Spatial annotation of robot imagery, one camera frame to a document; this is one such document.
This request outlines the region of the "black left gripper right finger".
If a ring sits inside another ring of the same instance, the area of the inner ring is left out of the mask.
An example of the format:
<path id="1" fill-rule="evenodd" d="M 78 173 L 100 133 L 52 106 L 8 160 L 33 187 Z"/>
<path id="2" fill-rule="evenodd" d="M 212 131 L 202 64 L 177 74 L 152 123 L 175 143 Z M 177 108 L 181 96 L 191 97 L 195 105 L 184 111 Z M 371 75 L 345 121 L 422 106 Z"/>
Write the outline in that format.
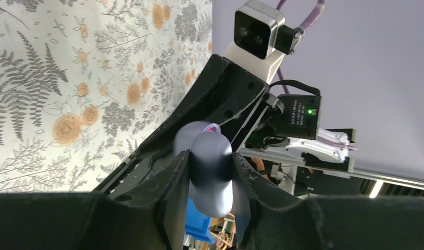
<path id="1" fill-rule="evenodd" d="M 424 198 L 299 199 L 232 158 L 239 249 L 424 249 Z"/>

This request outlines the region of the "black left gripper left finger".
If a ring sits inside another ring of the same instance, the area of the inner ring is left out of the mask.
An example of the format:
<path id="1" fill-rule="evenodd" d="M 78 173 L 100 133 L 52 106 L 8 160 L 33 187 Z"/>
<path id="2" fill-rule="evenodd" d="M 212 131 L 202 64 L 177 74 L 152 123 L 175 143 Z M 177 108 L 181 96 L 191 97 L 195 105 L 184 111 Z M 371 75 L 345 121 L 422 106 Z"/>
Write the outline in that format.
<path id="1" fill-rule="evenodd" d="M 189 156 L 120 195 L 0 194 L 0 249 L 182 249 Z"/>

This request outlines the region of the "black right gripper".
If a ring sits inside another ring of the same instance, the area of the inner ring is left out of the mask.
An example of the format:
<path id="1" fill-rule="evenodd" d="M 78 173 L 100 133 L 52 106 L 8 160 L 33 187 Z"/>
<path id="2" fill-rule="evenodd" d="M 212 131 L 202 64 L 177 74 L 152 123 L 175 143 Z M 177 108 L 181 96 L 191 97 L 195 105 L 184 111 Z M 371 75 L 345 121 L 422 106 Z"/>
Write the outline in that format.
<path id="1" fill-rule="evenodd" d="M 176 132 L 192 121 L 220 125 L 232 149 L 238 151 L 254 126 L 251 117 L 266 92 L 267 84 L 263 80 L 227 58 L 213 54 L 172 114 L 93 192 L 108 194 L 140 159 L 172 144 Z"/>

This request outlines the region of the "silver computer mouse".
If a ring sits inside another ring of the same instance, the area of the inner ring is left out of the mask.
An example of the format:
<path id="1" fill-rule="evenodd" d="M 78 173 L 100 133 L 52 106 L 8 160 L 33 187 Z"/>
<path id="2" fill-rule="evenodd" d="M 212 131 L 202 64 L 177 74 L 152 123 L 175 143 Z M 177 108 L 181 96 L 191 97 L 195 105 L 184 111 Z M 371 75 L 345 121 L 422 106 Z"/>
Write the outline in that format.
<path id="1" fill-rule="evenodd" d="M 173 154 L 190 151 L 189 198 L 201 214 L 220 218 L 233 206 L 232 147 L 222 133 L 203 131 L 210 123 L 184 125 L 175 136 Z"/>

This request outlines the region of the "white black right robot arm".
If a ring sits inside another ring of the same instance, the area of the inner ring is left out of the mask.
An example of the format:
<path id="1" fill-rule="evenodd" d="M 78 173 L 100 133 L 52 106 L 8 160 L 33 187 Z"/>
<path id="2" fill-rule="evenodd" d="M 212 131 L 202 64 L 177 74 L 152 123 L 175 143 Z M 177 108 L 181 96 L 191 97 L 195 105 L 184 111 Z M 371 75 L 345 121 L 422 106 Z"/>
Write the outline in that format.
<path id="1" fill-rule="evenodd" d="M 270 85 L 254 70 L 228 58 L 212 55 L 192 88 L 174 112 L 126 160 L 116 167 L 96 191 L 110 194 L 127 184 L 136 186 L 165 169 L 172 161 L 176 132 L 184 125 L 205 122 L 219 125 L 237 151 L 271 146 L 296 149 L 306 166 L 348 171 L 353 129 L 324 130 L 319 127 L 320 91 L 296 80 L 279 85 L 304 91 L 302 95 L 275 97 Z"/>

